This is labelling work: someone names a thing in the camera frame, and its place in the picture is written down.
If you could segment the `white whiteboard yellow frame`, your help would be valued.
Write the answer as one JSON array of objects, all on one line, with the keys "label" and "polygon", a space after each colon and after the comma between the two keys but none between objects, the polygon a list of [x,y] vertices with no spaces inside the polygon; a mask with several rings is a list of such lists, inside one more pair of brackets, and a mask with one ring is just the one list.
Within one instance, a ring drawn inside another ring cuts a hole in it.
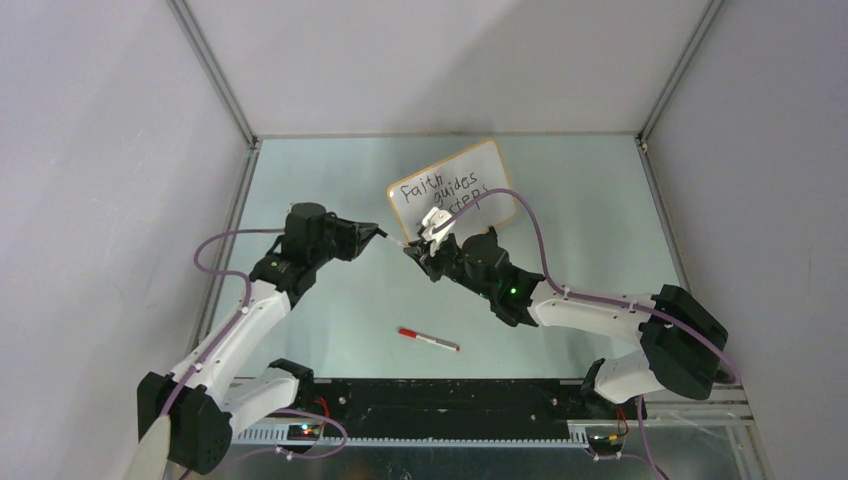
[{"label": "white whiteboard yellow frame", "polygon": [[[436,207],[454,215],[482,194],[512,187],[497,142],[487,139],[391,184],[387,198],[407,241],[417,238],[421,221]],[[473,205],[450,231],[458,243],[517,215],[510,195],[492,195]]]}]

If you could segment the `black whiteboard marker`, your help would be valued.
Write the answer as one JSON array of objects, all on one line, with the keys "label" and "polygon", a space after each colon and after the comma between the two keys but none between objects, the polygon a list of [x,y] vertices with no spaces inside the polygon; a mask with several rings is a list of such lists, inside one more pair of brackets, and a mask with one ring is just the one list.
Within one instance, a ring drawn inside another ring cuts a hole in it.
[{"label": "black whiteboard marker", "polygon": [[392,237],[392,236],[390,236],[390,235],[387,235],[385,238],[386,238],[388,241],[392,242],[393,244],[395,244],[395,245],[399,246],[400,248],[406,248],[406,247],[408,247],[408,244],[407,244],[406,242],[403,242],[403,241],[401,241],[401,240],[399,240],[399,239],[397,239],[397,238],[395,238],[395,237]]}]

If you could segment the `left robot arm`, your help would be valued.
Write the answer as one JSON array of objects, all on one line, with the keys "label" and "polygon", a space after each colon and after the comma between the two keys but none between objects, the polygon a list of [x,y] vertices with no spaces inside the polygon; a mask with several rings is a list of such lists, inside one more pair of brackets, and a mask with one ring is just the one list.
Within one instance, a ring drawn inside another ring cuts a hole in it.
[{"label": "left robot arm", "polygon": [[244,292],[231,317],[168,373],[148,373],[137,387],[139,443],[128,479],[160,479],[170,463],[207,474],[226,457],[233,440],[267,415],[285,409],[304,416],[316,403],[311,369],[281,359],[258,377],[232,384],[263,338],[315,284],[332,260],[352,261],[380,227],[339,217],[312,202],[292,205],[267,252],[235,276]]}]

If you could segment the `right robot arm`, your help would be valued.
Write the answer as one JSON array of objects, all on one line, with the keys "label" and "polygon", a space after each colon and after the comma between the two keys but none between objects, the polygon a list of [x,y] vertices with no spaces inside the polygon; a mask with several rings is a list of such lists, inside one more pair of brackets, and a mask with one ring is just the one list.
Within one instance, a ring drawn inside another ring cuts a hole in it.
[{"label": "right robot arm", "polygon": [[653,295],[615,298],[553,287],[546,277],[515,266],[489,231],[458,245],[416,240],[403,249],[433,282],[443,278],[486,300],[510,327],[561,327],[634,346],[615,359],[596,360],[584,377],[585,411],[606,418],[638,396],[668,390],[706,400],[719,378],[725,327],[687,290],[664,285]]}]

